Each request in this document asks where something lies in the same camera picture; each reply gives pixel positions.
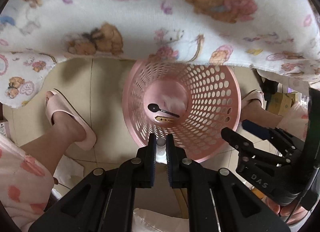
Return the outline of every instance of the pink plastic basket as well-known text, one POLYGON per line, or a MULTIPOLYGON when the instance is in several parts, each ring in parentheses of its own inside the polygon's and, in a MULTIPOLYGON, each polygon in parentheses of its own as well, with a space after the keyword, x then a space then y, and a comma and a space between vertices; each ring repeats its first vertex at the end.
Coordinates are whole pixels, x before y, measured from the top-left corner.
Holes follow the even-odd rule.
POLYGON ((163 61, 137 61, 126 80, 122 108, 128 130, 139 147, 173 134, 175 145, 202 162, 225 144, 224 127, 236 130, 241 97, 238 82, 227 66, 202 66, 163 61), (148 110, 149 103, 178 114, 175 118, 148 110))

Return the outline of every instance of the finger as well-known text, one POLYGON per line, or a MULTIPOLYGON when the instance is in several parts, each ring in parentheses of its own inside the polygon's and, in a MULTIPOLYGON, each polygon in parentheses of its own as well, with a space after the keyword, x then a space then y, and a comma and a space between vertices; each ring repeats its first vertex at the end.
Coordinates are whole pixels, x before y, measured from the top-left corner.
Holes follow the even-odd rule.
POLYGON ((287 222, 288 225, 293 225, 297 222, 299 222, 300 220, 302 220, 306 215, 308 214, 307 210, 304 210, 302 212, 299 212, 297 214, 294 214, 291 216, 291 218, 289 219, 289 221, 287 222))
MULTIPOLYGON (((290 213, 293 211, 293 209, 295 208, 297 202, 293 201, 292 203, 290 203, 289 205, 283 207, 280 211, 280 215, 281 216, 289 216, 290 213)), ((297 209, 294 211, 293 214, 297 214, 299 212, 305 211, 305 208, 302 206, 298 206, 297 209)))
POLYGON ((274 213, 276 213, 277 215, 279 214, 279 212, 280 212, 280 205, 279 204, 276 204, 270 198, 267 198, 266 204, 274 213))

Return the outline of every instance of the metal screw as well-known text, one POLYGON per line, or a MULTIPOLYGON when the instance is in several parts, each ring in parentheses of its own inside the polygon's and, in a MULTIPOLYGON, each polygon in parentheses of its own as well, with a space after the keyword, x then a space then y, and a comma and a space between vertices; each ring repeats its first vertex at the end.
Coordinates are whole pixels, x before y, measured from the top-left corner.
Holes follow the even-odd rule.
POLYGON ((219 172, 220 172, 220 174, 223 175, 223 176, 228 176, 229 173, 230 173, 230 171, 229 171, 228 169, 226 169, 226 168, 221 168, 221 169, 219 170, 219 172))
POLYGON ((189 165, 189 164, 192 163, 192 160, 189 159, 189 158, 183 158, 183 159, 182 159, 182 163, 183 163, 183 164, 186 164, 186 165, 189 165))
POLYGON ((103 174, 103 169, 102 169, 102 168, 94 169, 94 170, 93 170, 93 174, 94 174, 95 176, 100 176, 100 175, 103 174))
POLYGON ((135 157, 135 158, 131 159, 131 162, 133 164, 139 164, 139 163, 141 163, 141 159, 139 157, 135 157))

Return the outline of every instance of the foot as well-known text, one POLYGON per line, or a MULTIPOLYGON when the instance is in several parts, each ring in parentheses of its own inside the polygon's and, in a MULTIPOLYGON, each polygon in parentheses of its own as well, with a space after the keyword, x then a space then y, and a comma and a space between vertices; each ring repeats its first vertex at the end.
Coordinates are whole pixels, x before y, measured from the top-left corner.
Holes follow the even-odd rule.
MULTIPOLYGON (((46 94, 46 102, 53 96, 53 93, 48 91, 46 94)), ((71 139, 73 142, 81 142, 85 139, 86 133, 82 125, 76 122, 69 114, 63 111, 53 113, 52 122, 54 127, 58 128, 62 137, 71 139)))
POLYGON ((261 110, 260 100, 257 100, 257 99, 251 100, 248 105, 246 105, 243 109, 241 109, 240 121, 244 121, 248 119, 248 113, 257 112, 259 110, 261 110))

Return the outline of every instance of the black spoon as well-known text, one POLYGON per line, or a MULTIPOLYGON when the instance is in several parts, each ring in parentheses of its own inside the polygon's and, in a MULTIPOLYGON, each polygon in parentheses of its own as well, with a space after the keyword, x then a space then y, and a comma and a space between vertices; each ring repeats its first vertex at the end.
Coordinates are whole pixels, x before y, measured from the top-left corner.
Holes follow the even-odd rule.
POLYGON ((161 112, 167 113, 167 114, 172 115, 172 116, 175 116, 175 117, 180 117, 180 116, 177 115, 177 114, 174 114, 174 113, 171 113, 171 112, 168 112, 168 111, 165 111, 165 110, 160 109, 159 106, 158 106, 157 104, 155 104, 155 103, 149 104, 149 105, 148 105, 148 109, 149 109, 151 112, 154 112, 154 113, 156 113, 156 112, 158 112, 158 111, 161 111, 161 112))

